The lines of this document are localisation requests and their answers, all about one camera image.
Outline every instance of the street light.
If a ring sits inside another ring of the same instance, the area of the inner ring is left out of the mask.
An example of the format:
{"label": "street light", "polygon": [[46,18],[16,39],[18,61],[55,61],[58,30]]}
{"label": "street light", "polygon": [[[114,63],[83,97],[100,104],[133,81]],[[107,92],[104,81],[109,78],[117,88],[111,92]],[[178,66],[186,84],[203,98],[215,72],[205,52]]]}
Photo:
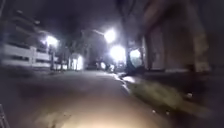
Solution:
{"label": "street light", "polygon": [[104,38],[107,41],[107,43],[109,43],[109,44],[114,42],[116,40],[116,38],[117,38],[115,30],[114,29],[110,29],[110,30],[106,31],[104,33]]}
{"label": "street light", "polygon": [[131,56],[131,58],[140,58],[141,53],[138,49],[136,49],[136,50],[133,50],[130,52],[130,56]]}
{"label": "street light", "polygon": [[125,48],[120,45],[113,46],[110,49],[110,56],[116,62],[121,62],[126,60]]}
{"label": "street light", "polygon": [[47,46],[52,46],[54,48],[57,48],[58,47],[58,40],[53,37],[53,36],[46,36],[46,39],[45,39],[46,43],[47,43]]}

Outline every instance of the fence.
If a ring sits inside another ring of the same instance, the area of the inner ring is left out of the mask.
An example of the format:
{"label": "fence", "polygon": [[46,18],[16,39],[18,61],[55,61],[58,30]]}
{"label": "fence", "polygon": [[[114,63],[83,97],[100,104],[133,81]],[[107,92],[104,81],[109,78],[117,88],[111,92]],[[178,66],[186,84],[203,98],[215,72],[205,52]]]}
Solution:
{"label": "fence", "polygon": [[[18,47],[11,44],[4,44],[3,53],[5,56],[2,60],[4,65],[50,68],[51,56],[48,53],[39,52],[33,46]],[[54,62],[58,62],[58,57],[54,58]],[[54,68],[59,69],[60,66],[59,64],[55,64]]]}

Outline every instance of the white wall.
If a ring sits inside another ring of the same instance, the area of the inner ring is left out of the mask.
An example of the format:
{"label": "white wall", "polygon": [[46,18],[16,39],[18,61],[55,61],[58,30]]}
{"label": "white wall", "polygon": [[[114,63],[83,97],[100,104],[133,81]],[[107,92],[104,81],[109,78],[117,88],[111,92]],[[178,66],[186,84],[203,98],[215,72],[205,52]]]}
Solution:
{"label": "white wall", "polygon": [[[11,66],[24,66],[24,67],[39,67],[39,68],[50,68],[50,55],[48,53],[37,52],[35,47],[30,49],[20,48],[10,44],[5,44],[3,53],[6,56],[3,59],[3,64]],[[17,60],[10,58],[10,56],[26,57],[28,60]],[[43,60],[48,62],[36,62],[36,60]]]}

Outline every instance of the road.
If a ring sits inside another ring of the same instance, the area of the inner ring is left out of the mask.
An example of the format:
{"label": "road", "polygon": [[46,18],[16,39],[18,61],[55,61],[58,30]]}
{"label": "road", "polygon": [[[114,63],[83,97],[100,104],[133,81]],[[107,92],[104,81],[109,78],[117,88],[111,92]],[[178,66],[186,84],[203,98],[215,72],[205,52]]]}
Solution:
{"label": "road", "polygon": [[168,128],[113,75],[65,72],[0,80],[0,103],[11,128]]}

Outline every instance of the bright light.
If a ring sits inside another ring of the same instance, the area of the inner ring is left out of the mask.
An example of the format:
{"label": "bright light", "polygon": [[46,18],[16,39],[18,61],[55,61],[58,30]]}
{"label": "bright light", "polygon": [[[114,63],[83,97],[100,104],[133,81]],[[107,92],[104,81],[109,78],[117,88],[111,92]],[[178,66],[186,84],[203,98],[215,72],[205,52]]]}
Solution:
{"label": "bright light", "polygon": [[101,63],[100,63],[100,67],[101,67],[102,69],[106,69],[106,64],[103,63],[103,62],[101,62]]}
{"label": "bright light", "polygon": [[77,62],[77,70],[82,70],[84,68],[84,60],[81,56],[78,57],[78,62]]}
{"label": "bright light", "polygon": [[55,48],[58,47],[58,40],[53,36],[46,37],[47,46],[53,46]]}
{"label": "bright light", "polygon": [[141,57],[141,53],[140,53],[140,51],[138,49],[136,49],[136,50],[133,50],[133,51],[130,52],[130,56],[132,58],[140,58]]}
{"label": "bright light", "polygon": [[114,46],[110,49],[110,56],[115,62],[125,61],[126,54],[125,49],[122,46]]}
{"label": "bright light", "polygon": [[135,83],[135,79],[133,77],[129,77],[129,76],[124,77],[123,80],[128,81],[130,83]]}
{"label": "bright light", "polygon": [[107,41],[107,43],[112,43],[116,39],[116,32],[114,29],[110,29],[104,34],[104,38]]}

